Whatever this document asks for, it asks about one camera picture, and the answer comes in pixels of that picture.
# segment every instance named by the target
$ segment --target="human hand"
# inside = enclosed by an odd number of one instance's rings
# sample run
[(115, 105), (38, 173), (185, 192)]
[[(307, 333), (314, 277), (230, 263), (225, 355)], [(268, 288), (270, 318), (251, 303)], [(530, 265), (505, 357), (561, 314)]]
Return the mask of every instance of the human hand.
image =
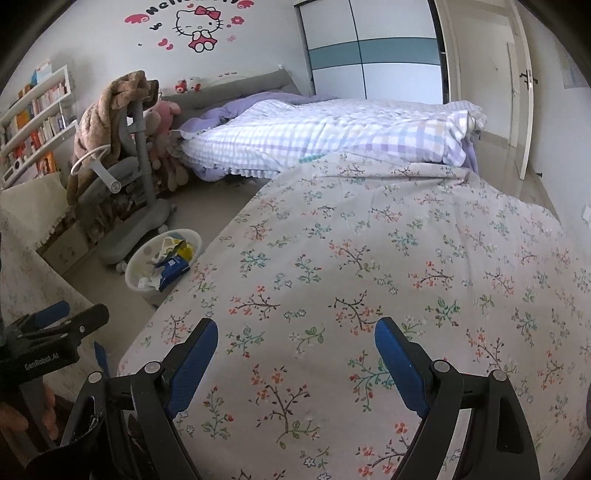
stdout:
[[(41, 417), (44, 427), (52, 440), (55, 440), (59, 434), (57, 428), (56, 411), (56, 396), (47, 385), (45, 387), (45, 404), (46, 411)], [(10, 430), (15, 433), (26, 432), (29, 428), (29, 422), (16, 409), (6, 403), (0, 403), (0, 429)]]

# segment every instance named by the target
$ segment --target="gray chair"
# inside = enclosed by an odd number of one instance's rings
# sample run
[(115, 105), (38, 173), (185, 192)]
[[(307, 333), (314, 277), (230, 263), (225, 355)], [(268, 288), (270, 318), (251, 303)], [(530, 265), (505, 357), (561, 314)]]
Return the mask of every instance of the gray chair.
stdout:
[[(135, 212), (126, 221), (107, 233), (97, 244), (96, 253), (105, 265), (116, 265), (117, 270), (125, 271), (125, 257), (134, 246), (150, 230), (158, 229), (158, 233), (168, 231), (168, 219), (172, 205), (164, 199), (157, 199), (152, 183), (152, 167), (148, 158), (148, 144), (146, 142), (146, 123), (142, 102), (132, 102), (129, 109), (133, 123), (127, 124), (125, 112), (119, 119), (119, 138), (122, 153), (128, 155), (118, 161), (111, 168), (106, 169), (100, 159), (110, 151), (110, 145), (103, 145), (88, 152), (79, 159), (71, 170), (72, 175), (78, 175), (84, 170), (93, 170), (98, 178), (78, 198), (80, 205), (98, 206), (110, 194), (119, 193), (121, 188), (141, 177), (144, 188), (146, 207)], [(87, 158), (92, 158), (88, 166), (83, 166)]]

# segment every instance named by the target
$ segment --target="blue package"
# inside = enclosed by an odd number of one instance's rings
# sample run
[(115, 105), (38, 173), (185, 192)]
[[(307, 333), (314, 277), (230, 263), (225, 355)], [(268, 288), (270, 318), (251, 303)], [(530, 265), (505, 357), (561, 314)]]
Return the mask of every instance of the blue package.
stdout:
[(159, 291), (164, 291), (173, 281), (190, 269), (189, 263), (180, 255), (175, 255), (169, 260), (159, 263), (156, 267), (164, 267), (164, 271), (161, 273)]

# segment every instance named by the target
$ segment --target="sliding wardrobe door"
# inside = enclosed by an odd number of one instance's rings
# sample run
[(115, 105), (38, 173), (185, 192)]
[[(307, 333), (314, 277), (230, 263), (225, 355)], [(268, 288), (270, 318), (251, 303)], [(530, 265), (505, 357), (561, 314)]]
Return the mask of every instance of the sliding wardrobe door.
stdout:
[(441, 103), (439, 47), (427, 0), (350, 0), (369, 100)]
[(349, 0), (300, 7), (317, 95), (365, 99), (357, 32)]

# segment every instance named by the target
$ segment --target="trash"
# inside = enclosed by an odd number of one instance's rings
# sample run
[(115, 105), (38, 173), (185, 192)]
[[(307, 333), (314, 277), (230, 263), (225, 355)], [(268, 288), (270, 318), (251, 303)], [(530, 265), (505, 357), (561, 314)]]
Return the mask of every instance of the trash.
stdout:
[(174, 280), (189, 270), (193, 258), (193, 246), (178, 233), (171, 233), (162, 241), (162, 247), (150, 264), (154, 269), (149, 277), (139, 279), (138, 288), (154, 288), (163, 291)]
[(160, 252), (152, 259), (152, 261), (154, 262), (154, 265), (158, 265), (175, 255), (180, 255), (187, 262), (191, 261), (191, 258), (193, 257), (193, 247), (178, 234), (164, 238)]
[[(178, 241), (178, 245), (175, 246), (176, 253), (173, 254), (173, 252), (169, 251), (167, 256), (170, 256), (170, 258), (166, 258), (166, 260), (170, 260), (178, 254), (181, 258), (186, 260), (189, 263), (189, 267), (191, 267), (197, 262), (197, 259), (202, 252), (203, 241), (201, 240), (200, 235), (197, 232), (186, 228), (161, 233), (153, 239), (148, 240), (137, 250), (134, 256), (129, 260), (127, 269), (125, 270), (125, 284), (131, 291), (141, 295), (151, 306), (160, 306), (166, 297), (173, 292), (176, 283), (184, 277), (182, 273), (174, 273), (174, 275), (177, 275), (176, 277), (170, 276), (166, 273), (165, 281), (168, 286), (163, 286), (164, 290), (160, 290), (161, 283), (163, 282), (164, 265), (161, 265), (160, 268), (158, 268), (157, 265), (159, 264), (156, 263), (156, 260), (161, 258), (160, 254), (163, 250), (164, 240), (169, 237), (173, 239), (172, 241), (169, 240), (171, 244), (176, 243), (174, 242), (174, 240), (176, 240)], [(192, 255), (191, 258), (187, 260), (185, 255), (189, 251), (192, 251)]]

